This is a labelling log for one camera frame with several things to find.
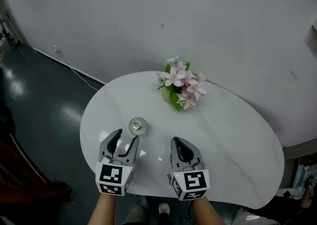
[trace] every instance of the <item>tabletop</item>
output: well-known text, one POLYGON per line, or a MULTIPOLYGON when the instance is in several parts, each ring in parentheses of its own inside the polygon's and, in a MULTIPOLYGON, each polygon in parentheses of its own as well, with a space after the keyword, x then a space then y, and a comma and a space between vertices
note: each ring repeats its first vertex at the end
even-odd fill
POLYGON ((92 97, 81 121, 80 143, 93 172, 101 141, 122 128, 118 149, 128 150, 133 138, 129 121, 141 117, 148 131, 140 138, 129 193, 177 197, 166 176, 171 169, 170 142, 177 136, 200 150, 210 175, 209 200, 253 209, 266 205, 284 170, 281 145, 268 123, 242 99, 208 82, 198 105, 178 112, 162 99, 156 79, 154 71, 125 75, 92 97))

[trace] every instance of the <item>artificial flower arrangement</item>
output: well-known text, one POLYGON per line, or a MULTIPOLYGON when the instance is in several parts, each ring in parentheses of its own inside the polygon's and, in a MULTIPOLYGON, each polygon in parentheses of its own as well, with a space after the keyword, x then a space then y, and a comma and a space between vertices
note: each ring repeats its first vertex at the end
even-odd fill
POLYGON ((193 74, 189 70, 190 62, 177 61, 178 58, 179 56, 166 61, 172 66, 168 64, 164 73, 158 73, 156 84, 164 100, 170 101, 179 111, 197 104, 199 98, 206 93, 204 89, 206 78, 203 73, 193 74))

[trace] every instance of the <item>pants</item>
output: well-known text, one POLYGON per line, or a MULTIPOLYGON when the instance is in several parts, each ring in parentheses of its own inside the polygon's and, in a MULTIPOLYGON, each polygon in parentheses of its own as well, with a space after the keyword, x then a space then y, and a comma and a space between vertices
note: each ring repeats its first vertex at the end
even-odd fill
MULTIPOLYGON (((131 204, 128 215, 122 225, 148 225, 149 223, 149 206, 145 196, 136 195, 131 204)), ((173 225, 169 214, 159 214, 157 225, 173 225)))

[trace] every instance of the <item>white wall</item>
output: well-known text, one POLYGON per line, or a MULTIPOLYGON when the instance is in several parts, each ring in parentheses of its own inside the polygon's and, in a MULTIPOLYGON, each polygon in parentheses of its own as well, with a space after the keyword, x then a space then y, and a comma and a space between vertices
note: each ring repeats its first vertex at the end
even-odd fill
POLYGON ((99 80, 181 54, 256 108, 282 145, 317 137, 317 0, 8 2, 34 48, 99 80))

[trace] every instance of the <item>shoe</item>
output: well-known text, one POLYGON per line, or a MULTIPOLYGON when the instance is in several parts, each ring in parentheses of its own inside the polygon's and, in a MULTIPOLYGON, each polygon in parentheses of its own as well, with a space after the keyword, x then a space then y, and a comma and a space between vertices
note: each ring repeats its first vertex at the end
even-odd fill
POLYGON ((160 205, 158 206, 158 212, 161 213, 166 213, 169 215, 169 205, 167 203, 160 203, 160 205))

